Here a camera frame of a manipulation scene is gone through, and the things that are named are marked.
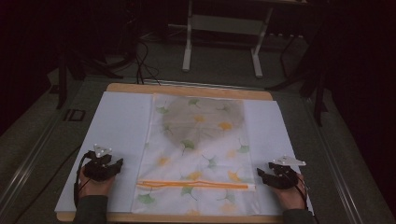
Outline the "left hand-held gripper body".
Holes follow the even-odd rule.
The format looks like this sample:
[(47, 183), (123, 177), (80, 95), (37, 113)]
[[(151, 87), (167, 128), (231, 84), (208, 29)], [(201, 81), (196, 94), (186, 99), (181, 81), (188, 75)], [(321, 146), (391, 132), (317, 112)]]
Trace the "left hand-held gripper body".
[(111, 155), (111, 151), (111, 148), (94, 144), (93, 150), (89, 150), (85, 154), (85, 158), (89, 159), (89, 161), (85, 164), (84, 175), (99, 182), (109, 179), (111, 177), (109, 170), (110, 162), (103, 163), (103, 157), (105, 155)]

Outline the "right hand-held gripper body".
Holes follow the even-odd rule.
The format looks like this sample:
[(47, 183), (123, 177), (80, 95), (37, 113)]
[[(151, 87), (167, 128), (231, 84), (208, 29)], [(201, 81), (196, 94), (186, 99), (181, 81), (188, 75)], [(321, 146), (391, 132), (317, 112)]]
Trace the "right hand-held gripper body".
[(274, 184), (270, 187), (276, 189), (290, 189), (298, 184), (298, 177), (292, 166), (306, 166), (305, 161), (297, 160), (293, 157), (284, 155), (271, 162), (281, 166), (278, 173), (274, 173)]

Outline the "leaf print mesh laundry bag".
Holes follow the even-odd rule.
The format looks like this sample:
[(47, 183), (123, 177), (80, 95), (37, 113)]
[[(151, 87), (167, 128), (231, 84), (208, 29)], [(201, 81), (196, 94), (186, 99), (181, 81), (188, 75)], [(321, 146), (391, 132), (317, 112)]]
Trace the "leaf print mesh laundry bag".
[(260, 213), (248, 132), (238, 144), (183, 149), (166, 135), (161, 115), (174, 96), (156, 94), (132, 211), (136, 214), (254, 216)]

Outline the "white table mat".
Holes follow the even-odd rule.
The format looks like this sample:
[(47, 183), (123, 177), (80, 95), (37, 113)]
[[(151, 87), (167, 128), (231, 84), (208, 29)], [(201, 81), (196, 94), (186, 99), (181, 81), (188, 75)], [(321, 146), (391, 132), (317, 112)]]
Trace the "white table mat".
[(250, 222), (278, 217), (257, 172), (299, 170), (275, 101), (191, 93), (103, 94), (81, 152), (99, 146), (123, 165), (111, 221)]

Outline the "black floor socket plate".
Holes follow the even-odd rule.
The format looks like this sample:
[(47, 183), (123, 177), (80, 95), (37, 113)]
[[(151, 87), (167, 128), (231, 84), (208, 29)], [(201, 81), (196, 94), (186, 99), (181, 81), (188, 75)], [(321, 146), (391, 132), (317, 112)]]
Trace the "black floor socket plate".
[(64, 115), (64, 121), (83, 121), (86, 115), (85, 110), (68, 109)]

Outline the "grey cloth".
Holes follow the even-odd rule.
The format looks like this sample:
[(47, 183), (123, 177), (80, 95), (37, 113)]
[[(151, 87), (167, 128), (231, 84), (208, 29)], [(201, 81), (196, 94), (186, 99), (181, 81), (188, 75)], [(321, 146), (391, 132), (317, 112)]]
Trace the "grey cloth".
[(246, 138), (240, 100), (176, 97), (161, 115), (167, 137), (183, 149), (208, 149), (238, 144)]

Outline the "black metal stand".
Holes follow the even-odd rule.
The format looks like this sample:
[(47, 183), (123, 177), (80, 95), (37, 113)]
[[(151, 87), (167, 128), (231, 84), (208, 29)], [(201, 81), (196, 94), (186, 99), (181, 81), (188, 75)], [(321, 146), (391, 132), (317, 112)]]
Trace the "black metal stand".
[(94, 70), (98, 71), (106, 77), (121, 78), (121, 76), (114, 74), (103, 65), (96, 62), (94, 59), (91, 59), (86, 54), (78, 51), (77, 49), (74, 49), (73, 47), (59, 44), (58, 52), (58, 109), (61, 109), (63, 107), (67, 99), (67, 71), (70, 71), (71, 75), (75, 76), (75, 78), (78, 80), (82, 80), (85, 77), (84, 69), (81, 67), (80, 61), (83, 61), (90, 68), (93, 68)]
[(268, 91), (279, 91), (296, 82), (304, 81), (299, 93), (304, 98), (309, 98), (315, 93), (315, 104), (313, 116), (316, 124), (321, 127), (321, 111), (323, 107), (323, 93), (325, 77), (328, 68), (328, 56), (324, 46), (324, 34), (320, 28), (315, 32), (309, 33), (307, 38), (308, 47), (287, 79), (272, 87), (266, 87)]

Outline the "wooden table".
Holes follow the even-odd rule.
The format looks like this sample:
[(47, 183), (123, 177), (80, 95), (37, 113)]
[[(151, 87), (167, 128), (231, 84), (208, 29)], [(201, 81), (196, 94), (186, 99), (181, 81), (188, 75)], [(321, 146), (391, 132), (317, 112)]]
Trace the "wooden table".
[(253, 144), (255, 165), (265, 169), (268, 161), (283, 154), (294, 154), (279, 106), (267, 91), (111, 83), (78, 153), (81, 158), (92, 144), (97, 143), (113, 148), (115, 154), (126, 162), (110, 194), (107, 220), (120, 223), (283, 224), (282, 209), (276, 196), (264, 184), (257, 187), (262, 212), (255, 216), (144, 215), (131, 211), (137, 160), (142, 156), (143, 132), (149, 122), (149, 100), (155, 93), (245, 100), (247, 131)]

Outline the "white metal stand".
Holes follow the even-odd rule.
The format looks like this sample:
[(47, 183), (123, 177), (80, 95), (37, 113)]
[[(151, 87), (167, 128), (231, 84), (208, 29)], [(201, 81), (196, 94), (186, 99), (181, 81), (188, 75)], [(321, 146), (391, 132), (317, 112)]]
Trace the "white metal stand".
[(264, 13), (262, 20), (247, 20), (237, 18), (227, 18), (218, 16), (208, 16), (194, 14), (193, 0), (189, 0), (188, 5), (188, 17), (187, 17), (187, 39), (186, 47), (184, 50), (184, 58), (182, 64), (182, 70), (189, 72), (191, 68), (191, 52), (192, 43), (191, 35), (193, 30), (220, 32), (238, 35), (255, 35), (258, 37), (258, 41), (254, 47), (250, 49), (250, 55), (253, 63), (254, 73), (256, 78), (262, 78), (262, 66), (259, 58), (259, 52), (262, 47), (262, 41), (267, 34), (267, 29), (272, 19), (274, 9), (280, 6), (307, 6), (307, 0), (260, 0), (269, 7)]

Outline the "metal floor rail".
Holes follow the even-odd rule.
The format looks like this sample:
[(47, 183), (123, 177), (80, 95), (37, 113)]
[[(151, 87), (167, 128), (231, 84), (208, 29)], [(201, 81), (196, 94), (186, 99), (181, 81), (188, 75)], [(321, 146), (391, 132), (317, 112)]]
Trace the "metal floor rail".
[(57, 98), (45, 94), (0, 136), (0, 210), (18, 197), (37, 157), (75, 98), (75, 94), (68, 96), (57, 109)]
[(325, 132), (322, 131), (322, 128), (317, 125), (317, 122), (314, 118), (313, 107), (314, 103), (310, 98), (302, 98), (302, 102), (304, 105), (305, 112), (308, 114), (310, 123), (313, 125), (319, 141), (321, 143), (321, 149), (325, 154), (325, 161), (329, 167), (329, 171), (332, 177), (332, 181), (336, 187), (337, 193), (341, 200), (341, 203), (346, 211), (346, 216), (349, 220), (350, 224), (364, 224), (361, 218), (361, 214), (358, 211), (358, 208), (355, 204), (355, 201), (350, 193), (347, 182), (345, 181), (343, 174), (338, 166), (338, 163), (332, 153), (332, 148), (325, 136)]

